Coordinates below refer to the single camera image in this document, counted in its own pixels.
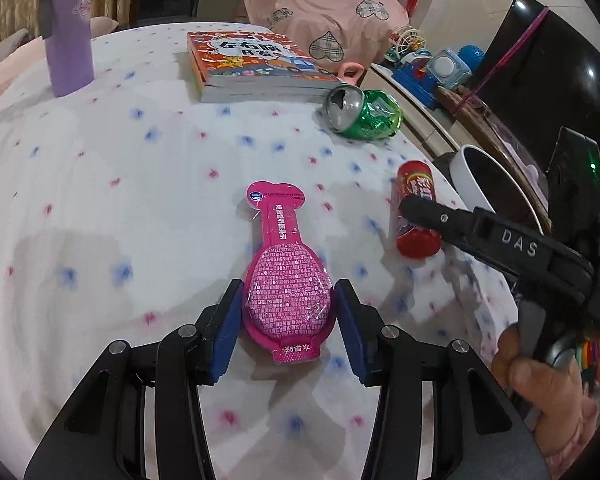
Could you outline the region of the person's right hand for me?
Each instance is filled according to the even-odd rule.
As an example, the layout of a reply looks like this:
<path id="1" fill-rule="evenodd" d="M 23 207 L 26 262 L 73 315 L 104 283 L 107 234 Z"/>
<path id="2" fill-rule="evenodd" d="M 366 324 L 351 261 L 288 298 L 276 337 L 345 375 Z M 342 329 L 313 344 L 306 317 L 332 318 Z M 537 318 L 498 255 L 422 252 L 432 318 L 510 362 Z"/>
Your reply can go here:
<path id="1" fill-rule="evenodd" d="M 511 388 L 541 412 L 532 434 L 550 474 L 560 478 L 576 461 L 598 426 L 600 408 L 584 392 L 579 367 L 568 370 L 524 358 L 518 327 L 513 324 L 498 338 L 492 374 L 502 388 Z"/>

